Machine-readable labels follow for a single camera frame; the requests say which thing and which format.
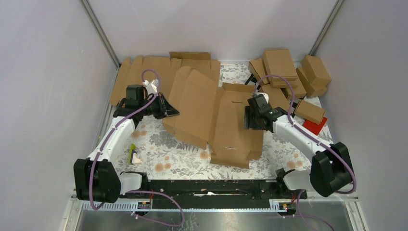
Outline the cardboard box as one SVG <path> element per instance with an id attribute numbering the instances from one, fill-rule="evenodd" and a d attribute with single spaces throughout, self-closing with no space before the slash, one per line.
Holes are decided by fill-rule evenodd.
<path id="1" fill-rule="evenodd" d="M 319 86 L 309 83 L 303 68 L 297 67 L 296 72 L 309 98 L 320 97 L 327 92 L 328 88 L 326 86 Z"/>
<path id="2" fill-rule="evenodd" d="M 259 81 L 262 77 L 267 75 L 263 59 L 261 57 L 249 61 L 248 67 L 251 74 L 255 77 L 256 82 Z"/>
<path id="3" fill-rule="evenodd" d="M 166 96 L 179 115 L 163 119 L 178 141 L 211 149 L 211 163 L 248 168 L 262 154 L 264 132 L 245 129 L 247 100 L 254 87 L 218 82 L 188 66 L 175 73 Z"/>
<path id="4" fill-rule="evenodd" d="M 264 50 L 262 59 L 268 75 L 278 75 L 288 81 L 294 81 L 298 78 L 288 49 Z"/>
<path id="5" fill-rule="evenodd" d="M 330 74 L 321 58 L 306 55 L 302 59 L 301 65 L 310 84 L 327 86 L 331 82 Z"/>
<path id="6" fill-rule="evenodd" d="M 306 96 L 306 90 L 303 87 L 299 78 L 293 81 L 288 81 L 293 91 L 290 90 L 289 85 L 284 80 L 276 80 L 270 83 L 272 88 L 281 89 L 287 100 L 291 100 L 294 93 L 295 99 L 301 99 Z"/>

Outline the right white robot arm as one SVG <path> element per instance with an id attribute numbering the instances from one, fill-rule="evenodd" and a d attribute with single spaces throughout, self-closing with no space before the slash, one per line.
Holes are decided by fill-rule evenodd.
<path id="1" fill-rule="evenodd" d="M 333 193 L 352 194 L 357 180 L 348 148 L 330 143 L 297 123 L 284 109 L 273 108 L 264 93 L 255 93 L 245 107 L 244 128 L 265 130 L 283 138 L 311 162 L 309 170 L 277 171 L 276 192 L 282 198 L 296 190 L 315 191 L 323 197 Z"/>

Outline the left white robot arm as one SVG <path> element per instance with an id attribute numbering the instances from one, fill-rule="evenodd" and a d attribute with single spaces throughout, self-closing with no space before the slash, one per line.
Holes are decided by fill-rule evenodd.
<path id="1" fill-rule="evenodd" d="M 101 142 L 85 159 L 74 163 L 76 194 L 83 201 L 115 203 L 120 195 L 131 191 L 143 198 L 149 193 L 149 185 L 142 173 L 117 173 L 115 165 L 128 136 L 145 116 L 163 119 L 178 116 L 163 93 L 148 90 L 143 85 L 129 85 L 126 96 L 114 111 L 111 125 Z"/>

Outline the folded box on checkerboard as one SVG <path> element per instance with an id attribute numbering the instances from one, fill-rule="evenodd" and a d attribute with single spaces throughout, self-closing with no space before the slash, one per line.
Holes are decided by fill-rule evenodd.
<path id="1" fill-rule="evenodd" d="M 269 104 L 272 108 L 282 108 L 286 112 L 292 112 L 292 106 L 290 106 L 290 101 L 285 97 L 281 89 L 271 88 L 269 85 L 262 86 L 261 90 L 266 93 L 269 97 Z"/>

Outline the leaning folded cardboard box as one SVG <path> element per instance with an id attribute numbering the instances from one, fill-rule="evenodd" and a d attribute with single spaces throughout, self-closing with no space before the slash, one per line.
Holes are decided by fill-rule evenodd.
<path id="1" fill-rule="evenodd" d="M 255 77 L 256 82 L 259 81 L 262 77 L 267 75 L 263 59 L 261 57 L 249 61 L 248 67 L 251 74 Z"/>

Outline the folded box on red box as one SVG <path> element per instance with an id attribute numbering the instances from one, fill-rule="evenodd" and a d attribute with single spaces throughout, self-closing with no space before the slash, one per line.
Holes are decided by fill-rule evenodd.
<path id="1" fill-rule="evenodd" d="M 305 120 L 320 124 L 326 114 L 326 110 L 305 100 L 300 100 L 294 113 Z"/>

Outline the stack of flat cardboard sheets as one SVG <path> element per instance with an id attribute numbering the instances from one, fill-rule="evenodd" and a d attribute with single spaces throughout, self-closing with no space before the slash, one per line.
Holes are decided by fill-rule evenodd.
<path id="1" fill-rule="evenodd" d="M 134 59 L 126 57 L 117 74 L 110 97 L 110 104 L 116 106 L 126 96 L 128 85 L 142 84 L 143 80 L 161 79 L 161 92 L 168 96 L 173 86 L 176 72 L 182 67 L 196 69 L 200 73 L 218 82 L 221 62 L 212 59 L 208 52 L 171 51 L 169 56 L 142 56 Z"/>

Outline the floral patterned table mat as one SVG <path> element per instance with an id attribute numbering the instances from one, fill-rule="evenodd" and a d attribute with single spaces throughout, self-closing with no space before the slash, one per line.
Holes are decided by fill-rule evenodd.
<path id="1" fill-rule="evenodd" d="M 142 163 L 130 165 L 131 144 L 136 145 L 137 157 Z M 275 134 L 264 132 L 262 154 L 251 160 L 248 168 L 211 164 L 211 149 L 205 150 L 180 142 L 169 134 L 160 120 L 145 117 L 128 136 L 120 151 L 115 169 L 147 173 L 151 180 L 247 180 L 273 179 L 275 171 L 308 170 L 308 158 L 293 145 Z"/>

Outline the green white small tool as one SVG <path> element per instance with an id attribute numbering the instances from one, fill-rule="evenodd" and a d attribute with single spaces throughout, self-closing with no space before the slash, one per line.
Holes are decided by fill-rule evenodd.
<path id="1" fill-rule="evenodd" d="M 129 154 L 128 154 L 128 163 L 130 165 L 137 165 L 137 164 L 142 163 L 142 160 L 137 157 L 136 145 L 133 143 L 130 145 Z"/>

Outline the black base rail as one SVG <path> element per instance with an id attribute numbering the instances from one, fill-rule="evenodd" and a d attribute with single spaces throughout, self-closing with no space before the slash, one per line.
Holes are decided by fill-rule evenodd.
<path id="1" fill-rule="evenodd" d="M 278 210 L 306 199 L 307 193 L 276 180 L 149 180 L 140 193 L 120 198 L 147 200 L 153 209 Z"/>

